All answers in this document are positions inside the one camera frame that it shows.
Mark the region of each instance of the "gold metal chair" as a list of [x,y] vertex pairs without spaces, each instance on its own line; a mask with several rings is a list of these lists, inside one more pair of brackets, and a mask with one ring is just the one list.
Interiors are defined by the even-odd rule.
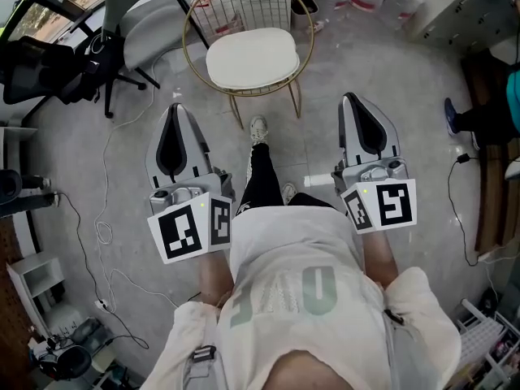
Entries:
[[[291,3],[301,6],[308,21],[308,27],[296,33],[299,49],[304,48],[302,56],[290,34]],[[206,67],[196,67],[190,58],[186,38],[190,16],[209,46]],[[301,89],[297,77],[314,47],[313,22],[302,0],[193,0],[184,22],[182,43],[193,72],[211,88],[229,96],[241,128],[244,126],[235,97],[257,97],[285,86],[300,118]]]

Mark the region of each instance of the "blue shoe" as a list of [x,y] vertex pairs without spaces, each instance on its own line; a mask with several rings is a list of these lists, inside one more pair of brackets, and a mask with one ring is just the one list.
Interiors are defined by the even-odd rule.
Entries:
[[446,115],[448,133],[450,136],[454,136],[458,133],[458,130],[455,128],[455,116],[457,112],[455,111],[455,107],[453,107],[452,100],[449,98],[444,100],[444,114]]

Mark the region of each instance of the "concrete floor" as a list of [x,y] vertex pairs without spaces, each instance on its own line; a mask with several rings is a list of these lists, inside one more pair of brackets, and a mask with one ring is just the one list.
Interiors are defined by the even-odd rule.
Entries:
[[[102,258],[108,275],[111,268],[119,268],[144,288],[182,303],[197,292],[196,265],[193,261],[163,265],[146,222],[151,215],[147,204],[151,187],[145,153],[152,131],[170,104],[182,102],[206,136],[212,163],[234,175],[237,198],[245,186],[249,134],[237,127],[226,96],[206,87],[189,69],[181,51],[159,59],[155,74],[162,88],[155,92],[153,105],[138,122],[116,131],[106,150],[110,186],[102,220],[113,227],[114,241],[102,246]],[[477,299],[488,286],[485,270],[466,265],[462,234],[447,190],[455,158],[464,152],[475,154],[468,135],[450,137],[444,122],[444,97],[451,97],[460,111],[470,107],[457,56],[394,37],[377,19],[349,9],[316,36],[312,59],[300,82],[303,113],[299,120],[286,89],[238,100],[245,124],[253,115],[266,116],[279,182],[291,180],[300,190],[343,209],[331,184],[305,186],[304,180],[330,173],[340,160],[336,121],[341,95],[353,91],[369,98],[396,125],[401,154],[408,162],[410,177],[417,180],[417,226],[388,233],[399,267],[421,267],[449,314],[454,314],[463,297]],[[102,150],[109,131],[135,118],[150,99],[150,88],[139,92],[121,83],[112,100],[113,120],[103,116],[102,97],[97,104],[69,106],[51,100],[30,123],[38,133],[30,142],[29,170],[50,177],[54,188],[67,193],[81,213],[80,234],[105,298],[108,289],[93,224],[103,207],[105,191]],[[452,192],[472,248],[479,214],[478,163],[470,161],[456,168]],[[93,282],[85,270],[75,233],[76,215],[70,206],[63,201],[58,209],[37,210],[32,215],[42,249],[60,258],[71,301],[85,314],[100,318],[114,333],[123,334],[118,321],[93,304]],[[117,340],[117,356],[147,375],[171,328],[172,307],[164,298],[134,288],[117,273],[114,292],[117,314],[150,344],[150,350],[144,351],[131,340]]]

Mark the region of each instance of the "electrical outlet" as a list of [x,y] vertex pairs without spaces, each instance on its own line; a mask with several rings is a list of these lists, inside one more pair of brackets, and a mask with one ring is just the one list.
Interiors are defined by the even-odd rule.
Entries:
[[95,301],[96,307],[100,310],[106,310],[105,307],[108,308],[108,302],[105,299],[101,299],[100,301]]

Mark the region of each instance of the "small box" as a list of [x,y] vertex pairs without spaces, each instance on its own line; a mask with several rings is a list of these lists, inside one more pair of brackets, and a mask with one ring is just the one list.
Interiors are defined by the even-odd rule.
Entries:
[[358,182],[341,194],[357,234],[417,223],[415,180]]
[[228,197],[204,193],[148,218],[165,264],[231,246],[231,204]]

